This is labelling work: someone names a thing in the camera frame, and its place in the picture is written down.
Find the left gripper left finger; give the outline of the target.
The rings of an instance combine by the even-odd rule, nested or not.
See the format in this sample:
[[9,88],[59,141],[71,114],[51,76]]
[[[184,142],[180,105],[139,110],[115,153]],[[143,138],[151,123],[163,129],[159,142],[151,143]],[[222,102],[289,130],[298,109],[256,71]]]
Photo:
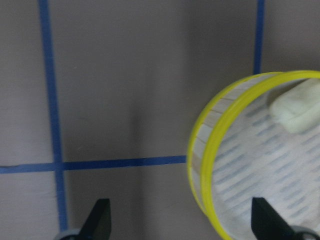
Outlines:
[[98,199],[77,235],[78,240],[108,240],[112,232],[111,202]]

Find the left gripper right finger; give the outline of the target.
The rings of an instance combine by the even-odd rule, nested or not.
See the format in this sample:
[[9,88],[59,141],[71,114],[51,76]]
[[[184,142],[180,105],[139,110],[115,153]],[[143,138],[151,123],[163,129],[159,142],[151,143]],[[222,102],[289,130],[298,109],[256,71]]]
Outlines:
[[251,230],[257,240],[293,240],[295,231],[263,197],[251,201]]

